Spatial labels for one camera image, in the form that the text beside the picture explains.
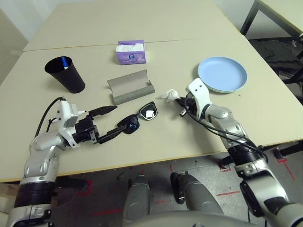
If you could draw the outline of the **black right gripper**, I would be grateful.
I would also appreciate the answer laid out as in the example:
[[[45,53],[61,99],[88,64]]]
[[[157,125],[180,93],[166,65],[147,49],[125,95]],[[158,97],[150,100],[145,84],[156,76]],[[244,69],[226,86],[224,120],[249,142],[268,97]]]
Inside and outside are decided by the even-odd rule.
[[[199,117],[199,113],[197,110],[196,101],[192,94],[187,94],[186,97],[179,97],[176,98],[175,101],[181,106],[185,107],[187,113],[190,116],[193,116],[195,118]]]

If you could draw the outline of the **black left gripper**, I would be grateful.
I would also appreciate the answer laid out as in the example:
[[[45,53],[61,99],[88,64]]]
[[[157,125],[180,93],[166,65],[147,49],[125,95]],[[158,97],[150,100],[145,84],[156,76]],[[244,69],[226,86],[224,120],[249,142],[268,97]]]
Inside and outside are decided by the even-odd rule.
[[[76,132],[72,135],[75,142],[80,144],[82,142],[91,141],[93,144],[103,144],[118,136],[124,129],[126,129],[126,126],[117,127],[108,131],[106,135],[99,137],[98,129],[93,123],[95,116],[105,115],[116,108],[117,106],[115,105],[109,105],[89,111],[89,114],[85,118],[79,120],[79,122],[75,124]]]

